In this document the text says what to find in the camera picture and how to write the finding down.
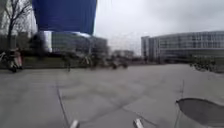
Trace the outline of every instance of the sky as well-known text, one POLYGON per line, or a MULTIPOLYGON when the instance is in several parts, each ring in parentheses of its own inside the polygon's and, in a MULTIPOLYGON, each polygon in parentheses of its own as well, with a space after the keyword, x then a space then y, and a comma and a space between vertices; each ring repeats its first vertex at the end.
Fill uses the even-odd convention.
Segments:
POLYGON ((223 0, 98 0, 94 35, 141 53, 142 36, 224 30, 223 0))

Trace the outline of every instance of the paved plaza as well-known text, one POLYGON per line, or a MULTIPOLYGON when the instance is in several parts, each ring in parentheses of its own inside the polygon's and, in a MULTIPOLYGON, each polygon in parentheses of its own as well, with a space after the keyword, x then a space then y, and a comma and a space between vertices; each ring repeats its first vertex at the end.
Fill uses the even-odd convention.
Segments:
POLYGON ((176 101, 200 98, 224 105, 224 76, 188 65, 119 70, 0 71, 0 128, 205 128, 176 101))

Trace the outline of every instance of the bare tree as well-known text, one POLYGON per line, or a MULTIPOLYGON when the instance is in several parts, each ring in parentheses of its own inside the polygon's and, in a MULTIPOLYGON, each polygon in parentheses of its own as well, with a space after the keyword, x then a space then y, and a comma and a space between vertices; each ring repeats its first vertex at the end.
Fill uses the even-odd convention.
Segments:
POLYGON ((13 30, 21 29, 21 26, 24 26, 24 20, 31 10, 32 6, 30 0, 8 0, 4 5, 4 12, 7 17, 6 30, 8 48, 11 46, 13 30))

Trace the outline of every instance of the person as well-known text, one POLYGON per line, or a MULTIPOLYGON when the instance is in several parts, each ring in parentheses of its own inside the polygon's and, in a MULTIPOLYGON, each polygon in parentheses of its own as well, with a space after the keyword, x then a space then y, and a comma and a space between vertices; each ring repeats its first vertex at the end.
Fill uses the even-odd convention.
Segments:
POLYGON ((17 68, 23 69, 20 49, 19 48, 12 49, 11 56, 14 58, 14 63, 16 64, 17 68))
POLYGON ((71 60, 70 60, 70 54, 69 53, 66 53, 64 56, 63 56, 63 60, 64 60, 64 66, 65 68, 68 69, 68 71, 70 71, 71 69, 71 60))

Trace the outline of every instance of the blue umbrella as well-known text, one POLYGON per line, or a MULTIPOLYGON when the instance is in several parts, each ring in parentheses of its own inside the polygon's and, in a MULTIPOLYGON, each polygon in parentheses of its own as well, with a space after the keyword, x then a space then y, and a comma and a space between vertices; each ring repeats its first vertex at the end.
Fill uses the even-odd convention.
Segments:
POLYGON ((93 34, 97 0, 33 0, 39 31, 93 34))

